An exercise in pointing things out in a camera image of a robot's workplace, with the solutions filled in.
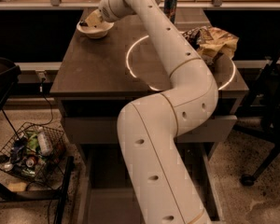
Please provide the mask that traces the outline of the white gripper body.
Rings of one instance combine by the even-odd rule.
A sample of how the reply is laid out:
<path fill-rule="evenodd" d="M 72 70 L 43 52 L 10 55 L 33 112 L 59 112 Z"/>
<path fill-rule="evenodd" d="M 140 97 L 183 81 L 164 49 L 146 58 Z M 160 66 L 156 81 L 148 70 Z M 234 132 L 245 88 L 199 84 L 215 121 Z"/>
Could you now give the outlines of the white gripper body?
<path fill-rule="evenodd" d="M 119 21 L 128 15 L 128 7 L 124 0 L 101 0 L 99 11 L 104 21 Z"/>

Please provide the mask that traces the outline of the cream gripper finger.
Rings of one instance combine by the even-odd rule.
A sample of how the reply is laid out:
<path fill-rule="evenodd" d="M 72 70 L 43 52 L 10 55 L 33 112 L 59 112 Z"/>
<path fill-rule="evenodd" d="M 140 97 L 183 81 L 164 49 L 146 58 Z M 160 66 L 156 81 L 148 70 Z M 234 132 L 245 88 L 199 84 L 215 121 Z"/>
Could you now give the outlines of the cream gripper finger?
<path fill-rule="evenodd" d="M 89 27 L 96 27 L 103 22 L 103 17 L 98 9 L 95 9 L 86 19 L 85 22 Z"/>

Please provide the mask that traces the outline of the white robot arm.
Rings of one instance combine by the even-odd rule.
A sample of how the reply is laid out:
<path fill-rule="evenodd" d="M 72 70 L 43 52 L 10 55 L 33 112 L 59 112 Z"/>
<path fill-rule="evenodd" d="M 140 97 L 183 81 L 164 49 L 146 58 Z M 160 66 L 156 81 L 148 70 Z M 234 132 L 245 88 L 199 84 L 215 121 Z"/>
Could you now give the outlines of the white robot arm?
<path fill-rule="evenodd" d="M 160 0 L 101 0 L 96 22 L 136 14 L 172 87 L 136 99 L 118 117 L 119 145 L 146 224 L 212 224 L 175 145 L 217 106 L 216 81 L 197 51 L 159 7 Z"/>

